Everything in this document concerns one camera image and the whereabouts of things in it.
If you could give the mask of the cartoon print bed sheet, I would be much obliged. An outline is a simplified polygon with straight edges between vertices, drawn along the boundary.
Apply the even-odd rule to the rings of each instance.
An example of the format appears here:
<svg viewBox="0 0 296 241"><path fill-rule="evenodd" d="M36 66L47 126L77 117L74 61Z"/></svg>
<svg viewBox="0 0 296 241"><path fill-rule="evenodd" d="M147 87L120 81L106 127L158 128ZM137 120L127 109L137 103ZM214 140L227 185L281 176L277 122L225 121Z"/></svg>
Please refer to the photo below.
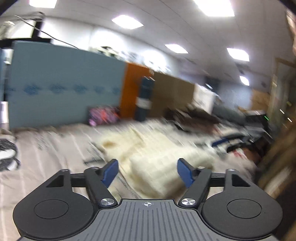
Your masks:
<svg viewBox="0 0 296 241"><path fill-rule="evenodd" d="M184 133L173 125L160 120L122 122L117 125L91 127L74 124L60 128L33 128L15 133L1 131L1 138L13 143L10 151L16 151L16 159L9 168L1 166L1 240L17 240L18 231L13 222L13 209L26 195L61 169L82 173L90 167L101 167L107 160L95 142L107 132L121 132L134 128L143 133L159 131L178 145L192 146L214 155L215 172L228 168L238 170L247 178L252 178L254 162L248 160L243 151L224 154L210 147L210 143L225 134L234 133L234 128L218 126L213 134ZM109 187L117 199L142 199L127 184L120 172Z"/></svg>

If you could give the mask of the grey-blue cardboard box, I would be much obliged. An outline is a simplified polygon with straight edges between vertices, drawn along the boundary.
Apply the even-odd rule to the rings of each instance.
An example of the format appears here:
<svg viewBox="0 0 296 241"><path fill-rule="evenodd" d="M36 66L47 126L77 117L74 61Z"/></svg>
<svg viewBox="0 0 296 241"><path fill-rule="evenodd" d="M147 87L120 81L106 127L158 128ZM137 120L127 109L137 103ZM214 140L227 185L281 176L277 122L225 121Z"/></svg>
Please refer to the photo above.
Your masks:
<svg viewBox="0 0 296 241"><path fill-rule="evenodd" d="M63 46L16 42L6 83L10 128L84 123L119 106L126 63Z"/></svg>

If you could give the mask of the large brown cardboard box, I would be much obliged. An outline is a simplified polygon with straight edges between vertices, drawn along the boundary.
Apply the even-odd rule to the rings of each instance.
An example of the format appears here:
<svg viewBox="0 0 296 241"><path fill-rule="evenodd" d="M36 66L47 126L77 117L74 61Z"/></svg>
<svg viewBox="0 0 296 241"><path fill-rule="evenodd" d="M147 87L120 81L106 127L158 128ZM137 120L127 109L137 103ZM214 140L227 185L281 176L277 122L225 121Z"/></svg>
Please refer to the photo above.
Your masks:
<svg viewBox="0 0 296 241"><path fill-rule="evenodd" d="M149 118L164 116L167 108L184 109L192 102L195 85L163 73L155 72L153 76L152 105Z"/></svg>

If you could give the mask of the orange cardboard box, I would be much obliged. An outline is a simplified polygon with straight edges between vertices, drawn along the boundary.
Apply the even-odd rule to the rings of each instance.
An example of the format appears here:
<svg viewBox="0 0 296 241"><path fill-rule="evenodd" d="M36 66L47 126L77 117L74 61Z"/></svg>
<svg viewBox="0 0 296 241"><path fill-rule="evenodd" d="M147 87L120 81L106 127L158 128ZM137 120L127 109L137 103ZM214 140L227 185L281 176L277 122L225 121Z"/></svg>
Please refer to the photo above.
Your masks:
<svg viewBox="0 0 296 241"><path fill-rule="evenodd" d="M154 72L145 66L134 63L126 64L119 105L121 119L134 117L142 78L152 77L153 75Z"/></svg>

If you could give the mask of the black leather sofa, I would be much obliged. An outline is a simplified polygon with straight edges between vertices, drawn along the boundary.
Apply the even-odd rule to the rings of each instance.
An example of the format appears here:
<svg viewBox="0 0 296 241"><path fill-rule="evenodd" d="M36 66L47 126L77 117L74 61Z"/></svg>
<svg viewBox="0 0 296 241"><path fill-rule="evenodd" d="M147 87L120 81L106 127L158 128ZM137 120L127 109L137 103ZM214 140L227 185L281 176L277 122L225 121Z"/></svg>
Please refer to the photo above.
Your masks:
<svg viewBox="0 0 296 241"><path fill-rule="evenodd" d="M245 114L223 105L214 105L212 114L217 116L220 120L235 123L240 126L245 125L246 122Z"/></svg>

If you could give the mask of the cream knitted sweater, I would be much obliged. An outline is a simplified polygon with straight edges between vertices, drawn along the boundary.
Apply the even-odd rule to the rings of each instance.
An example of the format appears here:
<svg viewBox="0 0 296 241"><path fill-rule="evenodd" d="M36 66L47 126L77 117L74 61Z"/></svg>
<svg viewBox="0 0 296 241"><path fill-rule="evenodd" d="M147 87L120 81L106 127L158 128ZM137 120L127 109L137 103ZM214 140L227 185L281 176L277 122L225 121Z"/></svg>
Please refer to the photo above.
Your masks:
<svg viewBox="0 0 296 241"><path fill-rule="evenodd" d="M193 167L213 169L214 155L192 146L178 145L159 131L134 128L107 132L97 142L107 161L116 159L127 184L141 198L176 197L184 187L177 162L183 158Z"/></svg>

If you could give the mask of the dark blue vacuum bottle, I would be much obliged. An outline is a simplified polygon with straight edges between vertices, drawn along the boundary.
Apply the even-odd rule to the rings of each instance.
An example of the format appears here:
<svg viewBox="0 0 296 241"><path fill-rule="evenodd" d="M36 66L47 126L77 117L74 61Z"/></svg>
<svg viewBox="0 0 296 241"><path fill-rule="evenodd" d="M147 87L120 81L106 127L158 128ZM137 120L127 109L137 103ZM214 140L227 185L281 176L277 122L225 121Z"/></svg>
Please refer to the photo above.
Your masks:
<svg viewBox="0 0 296 241"><path fill-rule="evenodd" d="M140 83L139 95L136 99L136 110L134 119L136 121L145 121L149 110L151 109L152 92L155 80L151 77L143 77Z"/></svg>

